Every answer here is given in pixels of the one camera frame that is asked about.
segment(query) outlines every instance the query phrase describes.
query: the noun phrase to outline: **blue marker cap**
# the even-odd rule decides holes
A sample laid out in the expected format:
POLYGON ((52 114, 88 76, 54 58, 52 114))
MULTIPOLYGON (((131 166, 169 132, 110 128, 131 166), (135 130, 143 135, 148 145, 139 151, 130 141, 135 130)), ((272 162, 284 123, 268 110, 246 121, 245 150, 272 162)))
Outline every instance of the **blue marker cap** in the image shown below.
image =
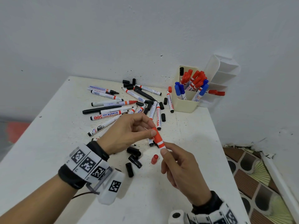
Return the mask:
POLYGON ((180 95, 181 95, 181 91, 180 91, 179 86, 178 86, 178 85, 175 85, 175 86, 174 86, 174 89, 176 90, 176 95, 177 95, 177 96, 180 96, 180 95))
POLYGON ((203 88, 208 82, 209 82, 209 80, 205 79, 202 86, 201 86, 201 88, 203 88))
POLYGON ((209 88, 209 85, 208 84, 206 84, 203 88, 202 88, 202 90, 200 91, 200 96, 204 96, 204 94, 205 94, 205 92, 207 91, 207 89, 209 88))
POLYGON ((185 89, 184 89, 184 85, 180 84, 178 85, 181 91, 181 94, 185 94, 185 89))

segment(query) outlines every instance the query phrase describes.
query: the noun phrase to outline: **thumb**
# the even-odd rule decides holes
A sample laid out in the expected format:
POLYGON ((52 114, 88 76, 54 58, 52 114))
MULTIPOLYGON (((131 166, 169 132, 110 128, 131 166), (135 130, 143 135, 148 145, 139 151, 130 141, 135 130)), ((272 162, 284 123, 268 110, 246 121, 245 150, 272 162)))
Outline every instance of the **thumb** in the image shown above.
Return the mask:
POLYGON ((175 174, 176 171, 180 169, 180 166, 178 165, 172 154, 166 148, 161 149, 160 153, 163 157, 163 160, 166 162, 168 168, 170 169, 171 173, 175 174))
POLYGON ((157 133, 155 130, 145 130, 145 131, 139 131, 139 132, 132 132, 133 140, 135 142, 147 139, 147 138, 152 138, 155 136, 157 133))

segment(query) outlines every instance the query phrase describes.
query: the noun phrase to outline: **fingernail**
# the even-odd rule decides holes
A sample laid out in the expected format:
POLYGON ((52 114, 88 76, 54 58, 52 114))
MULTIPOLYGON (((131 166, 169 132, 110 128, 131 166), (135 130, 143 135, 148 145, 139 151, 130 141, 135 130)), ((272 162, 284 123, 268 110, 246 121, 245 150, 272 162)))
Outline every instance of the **fingernail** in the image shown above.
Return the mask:
POLYGON ((152 130, 151 131, 151 136, 153 137, 153 136, 155 136, 157 134, 157 132, 155 131, 155 130, 152 130))
POLYGON ((161 149, 160 153, 161 155, 165 155, 168 152, 166 148, 161 149))

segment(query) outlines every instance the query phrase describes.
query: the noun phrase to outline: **table surface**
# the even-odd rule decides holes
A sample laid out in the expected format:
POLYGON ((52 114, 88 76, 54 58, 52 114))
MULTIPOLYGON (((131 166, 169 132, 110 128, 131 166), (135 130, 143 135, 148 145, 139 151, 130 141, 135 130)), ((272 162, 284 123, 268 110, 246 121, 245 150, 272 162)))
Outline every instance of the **table surface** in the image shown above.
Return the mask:
MULTIPOLYGON (((135 100, 121 89, 121 83, 69 77, 0 163, 0 215, 53 177, 73 151, 73 144, 88 143, 91 137, 87 132, 106 121, 91 121, 91 115, 82 114, 82 110, 92 108, 91 102, 109 100, 91 94, 89 85, 109 88, 125 100, 135 100)), ((153 89, 161 91, 162 96, 149 94, 163 101, 166 89, 153 89)), ((170 113, 165 105, 161 112, 166 115, 160 131, 163 140, 192 152, 210 189, 230 205, 240 223, 250 223, 208 109, 197 107, 193 113, 170 113)), ((112 205, 100 204, 93 194, 80 196, 69 203, 56 223, 167 223, 173 210, 190 212, 192 206, 185 196, 161 174, 159 150, 149 147, 147 140, 136 144, 142 152, 143 166, 137 169, 133 165, 133 178, 126 173, 128 153, 123 151, 109 159, 111 166, 126 173, 112 205), (159 155, 159 161, 152 165, 154 154, 159 155)))

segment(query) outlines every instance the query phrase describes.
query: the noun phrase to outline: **cable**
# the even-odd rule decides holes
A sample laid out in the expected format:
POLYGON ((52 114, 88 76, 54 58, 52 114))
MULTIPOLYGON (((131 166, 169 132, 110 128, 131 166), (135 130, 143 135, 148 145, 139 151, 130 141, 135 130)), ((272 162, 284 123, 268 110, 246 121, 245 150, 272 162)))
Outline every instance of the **cable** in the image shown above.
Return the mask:
POLYGON ((89 193, 96 194, 96 195, 99 195, 99 194, 100 194, 100 193, 86 192, 86 193, 81 193, 81 194, 79 194, 79 195, 76 195, 76 196, 74 196, 72 199, 75 199, 75 198, 78 197, 78 196, 82 196, 82 195, 89 194, 89 193))

